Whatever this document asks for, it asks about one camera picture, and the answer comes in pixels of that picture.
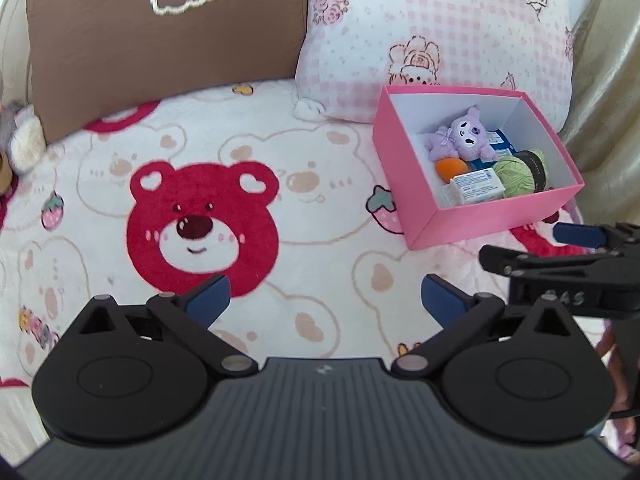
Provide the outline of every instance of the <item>pink box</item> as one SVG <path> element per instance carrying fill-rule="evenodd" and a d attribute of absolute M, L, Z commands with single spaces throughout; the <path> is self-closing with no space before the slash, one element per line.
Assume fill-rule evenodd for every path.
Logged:
<path fill-rule="evenodd" d="M 425 133 L 449 126 L 476 106 L 488 131 L 500 128 L 516 150 L 545 154 L 548 186 L 527 196 L 450 206 L 445 183 L 424 147 Z M 584 187 L 562 142 L 524 92 L 447 86 L 386 86 L 373 124 L 382 162 L 410 249 L 506 231 L 551 216 Z"/>

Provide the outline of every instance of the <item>orange egg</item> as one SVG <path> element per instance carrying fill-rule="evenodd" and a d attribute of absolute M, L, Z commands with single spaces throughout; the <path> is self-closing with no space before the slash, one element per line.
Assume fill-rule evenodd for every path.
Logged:
<path fill-rule="evenodd" d="M 455 176 L 469 172 L 469 168 L 464 160 L 459 158 L 441 158 L 436 162 L 436 171 L 442 180 L 447 184 Z"/>

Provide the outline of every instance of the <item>red bear face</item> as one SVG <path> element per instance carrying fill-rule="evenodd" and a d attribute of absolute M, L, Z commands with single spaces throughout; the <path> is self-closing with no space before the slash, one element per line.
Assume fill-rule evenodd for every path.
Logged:
<path fill-rule="evenodd" d="M 159 290 L 181 294 L 223 272 L 234 297 L 248 294 L 278 256 L 278 231 L 267 209 L 278 186 L 259 162 L 142 166 L 130 181 L 136 205 L 127 250 L 134 267 Z"/>

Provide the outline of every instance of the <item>bear patterned blanket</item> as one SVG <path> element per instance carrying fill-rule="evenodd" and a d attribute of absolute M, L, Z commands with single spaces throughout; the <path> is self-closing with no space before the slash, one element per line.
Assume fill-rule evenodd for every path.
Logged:
<path fill-rule="evenodd" d="M 479 267 L 483 244 L 579 252 L 551 235 L 558 219 L 578 220 L 571 208 L 407 250 L 371 126 L 295 119 L 295 100 L 292 80 L 209 89 L 50 146 L 0 203 L 2 380 L 29 384 L 93 295 L 141 303 L 219 271 L 234 297 L 210 330 L 259 362 L 390 362 L 440 329 L 420 304 L 425 274 L 504 297 L 506 280 Z"/>

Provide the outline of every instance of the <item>beige sofa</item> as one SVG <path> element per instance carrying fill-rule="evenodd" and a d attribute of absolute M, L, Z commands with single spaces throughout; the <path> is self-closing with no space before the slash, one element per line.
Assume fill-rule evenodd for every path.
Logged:
<path fill-rule="evenodd" d="M 26 0 L 3 0 L 0 5 L 0 75 L 2 104 L 31 100 L 31 65 Z"/>

